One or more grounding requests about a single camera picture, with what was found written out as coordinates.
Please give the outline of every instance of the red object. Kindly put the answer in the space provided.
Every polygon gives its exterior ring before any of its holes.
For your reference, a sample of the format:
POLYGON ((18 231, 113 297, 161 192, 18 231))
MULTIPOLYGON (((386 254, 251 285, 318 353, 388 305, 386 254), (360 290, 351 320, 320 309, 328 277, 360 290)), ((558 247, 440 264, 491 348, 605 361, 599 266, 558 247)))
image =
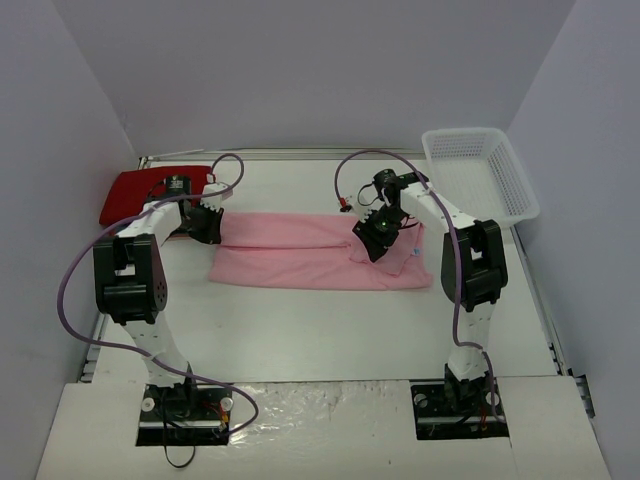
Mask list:
MULTIPOLYGON (((100 225, 108 227, 118 220, 140 213, 149 190, 171 175, 185 175, 191 178, 191 193, 202 193, 210 169, 211 167, 205 165, 180 165, 122 172, 113 182, 104 202, 100 225)), ((163 187, 158 186, 153 193, 160 195, 163 193, 163 187)))

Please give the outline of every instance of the purple cable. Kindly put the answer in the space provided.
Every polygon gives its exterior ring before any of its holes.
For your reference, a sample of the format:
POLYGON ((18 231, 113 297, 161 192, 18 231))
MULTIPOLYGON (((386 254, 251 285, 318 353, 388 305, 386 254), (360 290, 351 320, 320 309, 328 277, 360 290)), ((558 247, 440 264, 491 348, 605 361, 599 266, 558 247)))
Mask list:
POLYGON ((420 172, 416 169, 416 167, 413 166, 411 162, 409 162, 409 160, 404 158, 402 155, 399 155, 397 153, 391 152, 389 150, 384 150, 381 148, 366 148, 363 150, 358 150, 357 152, 354 152, 348 155, 338 164, 338 167, 336 168, 336 173, 333 177, 333 188, 336 192, 336 197, 338 197, 338 201, 342 199, 342 197, 340 196, 340 191, 338 189, 338 175, 340 174, 340 170, 342 169, 342 166, 352 158, 358 155, 362 155, 364 153, 379 153, 381 155, 389 155, 393 158, 400 160, 402 163, 407 165, 413 171, 413 173, 416 174, 416 176, 420 180, 420 183, 422 184, 424 189, 427 192, 429 192, 429 195, 431 196, 431 198, 433 198, 434 202, 436 202, 436 205, 438 205, 438 208, 440 209, 440 211, 442 211, 442 215, 444 216, 447 222, 447 227, 449 228, 449 233, 451 234, 451 240, 453 242, 453 256, 454 256, 455 265, 456 265, 456 290, 455 290, 454 302, 453 302, 453 332, 452 332, 453 343, 457 347, 477 348, 482 353, 482 356, 487 362, 487 371, 489 372, 489 391, 491 393, 491 413, 493 414, 493 416, 497 421, 506 423, 505 419, 502 417, 499 417, 498 413, 496 412, 495 377, 493 374, 493 365, 491 364, 491 359, 489 358, 489 354, 484 351, 484 348, 479 343, 461 342, 460 339, 458 338, 458 324, 460 322, 460 306, 462 304, 462 260, 460 258, 460 246, 458 245, 458 235, 456 233, 456 228, 453 226, 453 220, 451 220, 451 215, 449 215, 447 207, 444 206, 444 204, 442 203, 440 198, 436 195, 436 193, 429 188, 429 186, 427 185, 427 182, 424 180, 420 172))
MULTIPOLYGON (((170 202, 178 202, 178 201, 181 201, 181 200, 200 200, 202 198, 215 197, 216 195, 222 195, 224 193, 227 193, 227 192, 233 190, 240 183, 240 180, 242 180, 242 177, 244 177, 244 162, 242 161, 242 158, 240 158, 235 153, 225 153, 225 154, 221 155, 220 157, 218 157, 216 159, 216 161, 213 163, 213 165, 211 167, 211 173, 213 173, 213 167, 215 167, 220 160, 222 160, 224 158, 227 158, 227 157, 235 158, 240 163, 240 174, 238 175, 238 178, 236 179, 235 182, 233 182, 227 188, 225 188, 225 189, 223 189, 223 190, 221 190, 219 192, 215 192, 215 193, 200 194, 200 195, 179 195, 177 197, 171 197, 171 198, 168 198, 166 200, 162 200, 162 201, 158 202, 156 204, 155 208, 161 207, 162 205, 166 205, 167 203, 170 203, 170 202)), ((60 319, 60 323, 62 324, 64 329, 67 331, 67 333, 69 335, 71 335, 72 337, 74 337, 74 338, 76 338, 76 339, 78 339, 78 340, 80 340, 80 341, 82 341, 84 343, 88 343, 89 345, 99 345, 101 347, 110 347, 110 348, 119 348, 121 350, 130 350, 132 352, 139 353, 143 357, 151 357, 151 353, 149 353, 146 350, 144 350, 142 348, 139 348, 139 347, 134 347, 134 346, 131 346, 131 345, 125 345, 124 343, 105 342, 105 341, 102 341, 102 340, 94 340, 93 338, 85 337, 81 333, 78 333, 71 326, 71 324, 69 323, 69 320, 67 319, 67 316, 65 314, 65 311, 64 311, 64 294, 65 294, 65 291, 67 289, 67 285, 69 284, 69 280, 71 279, 71 275, 73 275, 73 272, 75 271, 75 269, 80 264, 80 261, 89 252, 89 250, 91 250, 93 245, 95 245, 98 242, 98 240, 100 240, 102 237, 104 237, 105 235, 109 234, 110 232, 114 231, 116 228, 118 228, 118 227, 120 227, 122 225, 129 224, 129 223, 131 223, 131 222, 133 222, 135 220, 139 220, 141 218, 144 218, 144 217, 146 217, 147 215, 149 215, 153 211, 154 211, 154 209, 150 208, 150 209, 145 210, 144 212, 140 213, 139 215, 134 215, 132 217, 124 218, 122 220, 117 221, 113 225, 105 228, 102 232, 100 232, 100 234, 98 236, 96 236, 91 242, 89 242, 87 245, 85 245, 82 248, 82 250, 80 250, 80 253, 78 253, 78 255, 76 255, 76 257, 73 259, 73 261, 69 265, 69 268, 67 268, 67 271, 65 272, 64 276, 62 277, 62 280, 60 281, 60 286, 58 287, 58 297, 57 297, 56 306, 57 306, 57 310, 58 310, 58 318, 60 319)), ((258 418, 258 413, 260 412, 260 409, 258 408, 258 404, 256 403, 256 401, 248 393, 246 393, 245 391, 239 389, 238 387, 235 387, 233 385, 229 385, 227 383, 219 382, 218 380, 213 380, 211 378, 202 377, 202 376, 196 375, 194 373, 182 372, 182 371, 177 370, 177 369, 175 369, 175 368, 173 368, 173 367, 171 367, 169 365, 165 365, 164 363, 162 363, 160 360, 158 360, 156 358, 152 358, 151 361, 153 363, 155 363, 156 365, 158 365, 159 367, 164 368, 168 372, 174 373, 176 375, 181 375, 183 377, 188 377, 188 378, 191 378, 193 380, 196 380, 196 381, 199 381, 199 382, 203 382, 203 383, 206 383, 206 384, 209 384, 209 385, 215 385, 215 386, 218 386, 218 387, 228 388, 232 392, 235 392, 238 395, 241 395, 244 398, 246 398, 249 401, 249 403, 251 404, 251 406, 253 407, 253 409, 254 409, 253 416, 249 420, 247 420, 246 422, 238 425, 236 428, 227 431, 225 433, 225 435, 231 435, 233 433, 239 432, 243 428, 245 428, 245 427, 249 426, 251 423, 253 423, 256 418, 258 418)))

